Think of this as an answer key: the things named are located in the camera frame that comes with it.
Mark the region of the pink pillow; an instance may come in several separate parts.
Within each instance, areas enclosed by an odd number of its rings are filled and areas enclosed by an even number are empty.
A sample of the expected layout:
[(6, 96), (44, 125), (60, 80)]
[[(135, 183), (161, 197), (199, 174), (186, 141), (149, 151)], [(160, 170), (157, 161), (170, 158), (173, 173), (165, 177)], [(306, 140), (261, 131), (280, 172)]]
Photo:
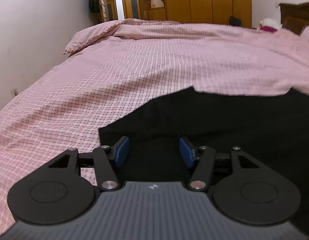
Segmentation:
[(305, 26), (301, 33), (300, 33), (300, 37), (306, 39), (307, 41), (309, 41), (309, 25)]

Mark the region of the wooden headboard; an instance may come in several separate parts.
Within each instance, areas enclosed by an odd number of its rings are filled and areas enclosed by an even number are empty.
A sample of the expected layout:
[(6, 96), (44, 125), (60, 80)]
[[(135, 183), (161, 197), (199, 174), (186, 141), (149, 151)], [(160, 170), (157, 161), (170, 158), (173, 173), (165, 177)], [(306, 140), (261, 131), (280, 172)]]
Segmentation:
[(297, 35), (309, 26), (309, 2), (301, 4), (280, 3), (281, 24)]

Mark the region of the pink checked bed cover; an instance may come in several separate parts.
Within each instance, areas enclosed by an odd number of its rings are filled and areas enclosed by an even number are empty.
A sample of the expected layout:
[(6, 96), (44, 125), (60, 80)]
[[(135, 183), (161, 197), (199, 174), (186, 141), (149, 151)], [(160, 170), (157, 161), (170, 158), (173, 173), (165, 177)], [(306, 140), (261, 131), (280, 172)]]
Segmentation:
[(0, 111), (0, 234), (12, 185), (68, 147), (90, 151), (98, 129), (187, 87), (228, 95), (309, 95), (309, 40), (218, 24), (121, 20), (74, 35), (69, 58)]

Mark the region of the pink white box on shelf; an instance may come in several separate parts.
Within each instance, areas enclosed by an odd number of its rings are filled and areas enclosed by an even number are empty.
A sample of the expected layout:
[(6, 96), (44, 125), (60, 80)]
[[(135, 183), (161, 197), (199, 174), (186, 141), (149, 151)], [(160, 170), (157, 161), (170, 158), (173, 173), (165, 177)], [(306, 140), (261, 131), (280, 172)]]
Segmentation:
[(164, 7), (164, 0), (150, 0), (151, 9), (158, 9)]

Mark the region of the wall power socket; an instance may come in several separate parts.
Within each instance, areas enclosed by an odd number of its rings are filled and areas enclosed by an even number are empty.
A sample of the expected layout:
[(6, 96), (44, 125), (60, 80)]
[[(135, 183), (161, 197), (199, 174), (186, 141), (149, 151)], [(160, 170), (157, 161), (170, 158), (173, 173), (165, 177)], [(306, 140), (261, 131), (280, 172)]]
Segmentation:
[(17, 90), (17, 88), (12, 89), (12, 90), (11, 90), (11, 94), (12, 94), (13, 97), (17, 96), (17, 95), (18, 95), (18, 90)]

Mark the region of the black cardigan garment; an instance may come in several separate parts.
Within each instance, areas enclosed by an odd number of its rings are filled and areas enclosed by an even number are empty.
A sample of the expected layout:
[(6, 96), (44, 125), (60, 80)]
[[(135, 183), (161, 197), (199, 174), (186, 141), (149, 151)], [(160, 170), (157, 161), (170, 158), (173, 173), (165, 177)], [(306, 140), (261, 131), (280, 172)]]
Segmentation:
[[(124, 136), (130, 146), (116, 166), (120, 179), (202, 181), (225, 217), (253, 226), (289, 221), (309, 235), (309, 95), (218, 95), (190, 87), (99, 129), (102, 145)], [(182, 137), (197, 147), (193, 167), (180, 154)]]

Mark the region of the wooden door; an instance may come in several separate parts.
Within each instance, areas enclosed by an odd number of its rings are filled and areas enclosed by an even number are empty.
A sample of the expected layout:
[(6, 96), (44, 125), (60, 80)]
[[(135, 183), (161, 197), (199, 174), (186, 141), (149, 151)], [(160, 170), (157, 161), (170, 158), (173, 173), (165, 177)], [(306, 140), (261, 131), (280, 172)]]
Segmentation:
[[(116, 0), (106, 0), (109, 13), (109, 20), (118, 20), (118, 11)], [(135, 18), (140, 19), (139, 0), (122, 0), (124, 19)]]

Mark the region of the wooden wardrobe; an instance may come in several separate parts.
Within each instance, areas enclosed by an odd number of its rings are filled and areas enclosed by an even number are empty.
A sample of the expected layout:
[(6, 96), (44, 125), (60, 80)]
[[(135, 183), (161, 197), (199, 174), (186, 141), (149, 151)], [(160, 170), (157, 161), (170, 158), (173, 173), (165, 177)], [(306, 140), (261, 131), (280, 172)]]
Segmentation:
[(251, 28), (251, 0), (164, 0), (164, 7), (151, 9), (150, 0), (139, 0), (141, 19), (180, 23), (213, 23), (229, 25), (229, 17), (241, 19)]

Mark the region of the white plush toy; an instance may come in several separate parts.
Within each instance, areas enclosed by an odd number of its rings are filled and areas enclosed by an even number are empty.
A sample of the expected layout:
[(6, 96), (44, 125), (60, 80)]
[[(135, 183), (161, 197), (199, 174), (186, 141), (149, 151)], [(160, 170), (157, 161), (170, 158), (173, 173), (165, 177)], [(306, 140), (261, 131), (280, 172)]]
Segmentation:
[(277, 20), (272, 18), (264, 18), (260, 21), (259, 27), (257, 30), (262, 30), (270, 33), (274, 33), (282, 28), (282, 24), (279, 23)]

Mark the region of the black bag by wardrobe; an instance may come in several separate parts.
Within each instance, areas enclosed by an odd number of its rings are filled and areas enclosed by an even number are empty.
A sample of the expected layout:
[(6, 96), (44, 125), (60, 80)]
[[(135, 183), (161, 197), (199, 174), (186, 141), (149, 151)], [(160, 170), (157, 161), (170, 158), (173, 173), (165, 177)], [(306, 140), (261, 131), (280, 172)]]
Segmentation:
[(229, 25), (233, 27), (240, 27), (242, 25), (242, 21), (239, 18), (236, 18), (234, 16), (229, 17)]

